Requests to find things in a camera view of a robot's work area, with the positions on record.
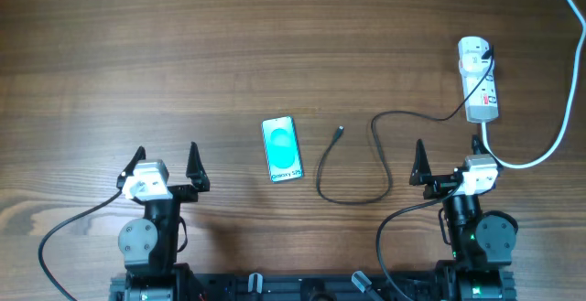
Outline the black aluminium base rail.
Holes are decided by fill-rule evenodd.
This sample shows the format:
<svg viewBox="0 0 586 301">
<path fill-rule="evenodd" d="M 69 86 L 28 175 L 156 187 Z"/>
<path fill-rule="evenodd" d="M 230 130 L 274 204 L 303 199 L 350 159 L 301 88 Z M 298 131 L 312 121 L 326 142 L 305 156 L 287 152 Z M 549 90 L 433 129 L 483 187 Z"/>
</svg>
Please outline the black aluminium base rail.
<svg viewBox="0 0 586 301">
<path fill-rule="evenodd" d="M 110 300 L 494 300 L 515 301 L 511 272 L 465 272 L 448 266 L 384 275 L 185 274 L 158 278 L 119 276 Z"/>
</svg>

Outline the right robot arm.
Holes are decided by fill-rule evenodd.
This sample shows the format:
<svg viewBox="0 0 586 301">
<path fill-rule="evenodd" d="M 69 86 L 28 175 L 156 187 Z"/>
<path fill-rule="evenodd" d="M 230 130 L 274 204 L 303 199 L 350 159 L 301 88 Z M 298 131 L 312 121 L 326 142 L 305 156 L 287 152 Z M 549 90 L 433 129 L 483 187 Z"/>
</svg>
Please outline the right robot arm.
<svg viewBox="0 0 586 301">
<path fill-rule="evenodd" d="M 423 141 L 417 140 L 409 184 L 422 186 L 425 200 L 441 202 L 442 238 L 452 250 L 452 259 L 437 262 L 434 270 L 438 300 L 517 299 L 514 275 L 505 268 L 512 263 L 518 223 L 502 211 L 484 211 L 480 204 L 480 196 L 494 189 L 501 170 L 475 135 L 472 154 L 461 166 L 434 175 Z"/>
</svg>

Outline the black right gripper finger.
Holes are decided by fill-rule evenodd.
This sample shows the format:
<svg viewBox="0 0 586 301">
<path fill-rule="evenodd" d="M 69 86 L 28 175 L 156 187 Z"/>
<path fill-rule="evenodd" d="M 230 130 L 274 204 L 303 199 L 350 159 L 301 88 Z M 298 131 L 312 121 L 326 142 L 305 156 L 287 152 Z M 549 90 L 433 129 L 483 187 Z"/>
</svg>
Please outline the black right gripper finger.
<svg viewBox="0 0 586 301">
<path fill-rule="evenodd" d="M 496 159 L 494 155 L 485 147 L 479 135 L 472 136 L 472 151 L 475 155 L 490 155 L 497 165 L 497 170 L 502 170 L 503 165 Z"/>
<path fill-rule="evenodd" d="M 415 160 L 412 167 L 409 184 L 411 186 L 430 184 L 432 179 L 431 170 L 425 146 L 421 139 L 416 142 Z"/>
</svg>

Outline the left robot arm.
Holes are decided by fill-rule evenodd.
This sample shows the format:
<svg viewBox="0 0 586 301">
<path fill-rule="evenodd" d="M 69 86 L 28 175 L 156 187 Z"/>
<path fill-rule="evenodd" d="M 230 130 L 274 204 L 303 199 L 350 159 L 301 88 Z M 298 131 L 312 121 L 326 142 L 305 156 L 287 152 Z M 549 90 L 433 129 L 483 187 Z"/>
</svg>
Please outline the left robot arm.
<svg viewBox="0 0 586 301">
<path fill-rule="evenodd" d="M 180 205 L 193 203 L 210 190 L 196 143 L 190 144 L 186 178 L 188 184 L 170 186 L 169 172 L 160 160 L 148 160 L 140 146 L 117 178 L 116 187 L 126 199 L 144 207 L 144 215 L 130 220 L 119 232 L 118 247 L 126 273 L 111 281 L 111 300 L 180 301 L 205 300 L 207 293 L 186 263 L 177 255 L 187 243 L 179 242 L 186 230 Z"/>
</svg>

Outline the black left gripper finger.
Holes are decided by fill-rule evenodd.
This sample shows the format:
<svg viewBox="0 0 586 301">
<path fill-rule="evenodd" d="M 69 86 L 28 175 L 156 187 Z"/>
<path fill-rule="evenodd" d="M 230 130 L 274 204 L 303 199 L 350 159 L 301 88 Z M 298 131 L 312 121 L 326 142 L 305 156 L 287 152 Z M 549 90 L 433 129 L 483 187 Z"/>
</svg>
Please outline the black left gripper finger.
<svg viewBox="0 0 586 301">
<path fill-rule="evenodd" d="M 201 162 L 199 148 L 195 142 L 190 143 L 186 177 L 198 192 L 207 192 L 210 190 L 211 183 Z"/>
<path fill-rule="evenodd" d="M 126 179 L 128 177 L 133 176 L 133 172 L 134 172 L 134 169 L 135 169 L 137 163 L 140 160 L 144 160 L 145 158 L 146 158 L 146 149 L 143 146 L 139 146 L 137 148 L 134 156 L 130 160 L 130 162 L 126 165 L 126 167 L 122 170 L 122 172 L 118 176 L 118 178 L 116 180 L 116 187 L 117 188 L 122 188 L 124 186 Z"/>
</svg>

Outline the blue Galaxy smartphone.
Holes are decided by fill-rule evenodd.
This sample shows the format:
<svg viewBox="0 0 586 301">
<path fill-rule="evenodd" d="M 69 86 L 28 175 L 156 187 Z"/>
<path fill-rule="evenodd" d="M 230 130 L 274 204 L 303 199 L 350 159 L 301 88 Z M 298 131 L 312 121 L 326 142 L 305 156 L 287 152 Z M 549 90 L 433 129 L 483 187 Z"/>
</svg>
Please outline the blue Galaxy smartphone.
<svg viewBox="0 0 586 301">
<path fill-rule="evenodd" d="M 283 116 L 261 123 L 269 178 L 273 183 L 303 177 L 294 120 Z"/>
</svg>

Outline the white power strip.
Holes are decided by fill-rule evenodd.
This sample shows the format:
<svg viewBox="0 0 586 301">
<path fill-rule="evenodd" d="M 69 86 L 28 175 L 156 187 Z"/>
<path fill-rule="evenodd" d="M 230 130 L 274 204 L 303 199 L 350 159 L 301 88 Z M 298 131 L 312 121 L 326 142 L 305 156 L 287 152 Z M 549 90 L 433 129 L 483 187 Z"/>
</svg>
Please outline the white power strip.
<svg viewBox="0 0 586 301">
<path fill-rule="evenodd" d="M 494 48 L 483 38 L 468 36 L 458 43 L 459 60 L 461 54 L 466 51 L 481 52 L 484 59 L 491 61 L 489 70 L 483 76 L 461 75 L 467 121 L 474 124 L 489 123 L 499 116 L 494 82 Z"/>
</svg>

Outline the white USB charger plug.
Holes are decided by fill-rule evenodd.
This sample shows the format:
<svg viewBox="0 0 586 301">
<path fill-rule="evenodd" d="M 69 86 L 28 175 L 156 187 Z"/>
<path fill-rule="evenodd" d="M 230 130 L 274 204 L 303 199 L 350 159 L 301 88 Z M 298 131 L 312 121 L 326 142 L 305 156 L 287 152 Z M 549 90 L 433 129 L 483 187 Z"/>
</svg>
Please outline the white USB charger plug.
<svg viewBox="0 0 586 301">
<path fill-rule="evenodd" d="M 483 58 L 483 53 L 466 51 L 461 54 L 459 69 L 463 77 L 483 76 L 489 70 L 490 60 Z"/>
</svg>

